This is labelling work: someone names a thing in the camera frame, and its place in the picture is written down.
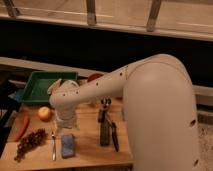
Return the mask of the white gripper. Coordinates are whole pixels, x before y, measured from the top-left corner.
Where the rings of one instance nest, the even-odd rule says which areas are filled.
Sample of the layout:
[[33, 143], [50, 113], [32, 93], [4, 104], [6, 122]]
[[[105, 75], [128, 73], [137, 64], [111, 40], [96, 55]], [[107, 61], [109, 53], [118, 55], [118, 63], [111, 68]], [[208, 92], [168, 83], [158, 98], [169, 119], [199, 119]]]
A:
[[55, 110], [55, 119], [58, 127], [61, 128], [76, 128], [77, 114], [76, 106], [62, 107]]

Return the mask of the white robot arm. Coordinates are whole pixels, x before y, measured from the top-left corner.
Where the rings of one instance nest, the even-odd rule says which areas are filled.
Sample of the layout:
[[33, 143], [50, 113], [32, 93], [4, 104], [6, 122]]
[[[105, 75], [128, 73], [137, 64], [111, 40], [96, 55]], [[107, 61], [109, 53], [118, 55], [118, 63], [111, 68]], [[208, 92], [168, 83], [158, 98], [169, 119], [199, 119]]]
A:
[[66, 120], [74, 107], [123, 98], [134, 171], [200, 171], [195, 93], [180, 60], [158, 54], [123, 66], [82, 86], [60, 87], [49, 99]]

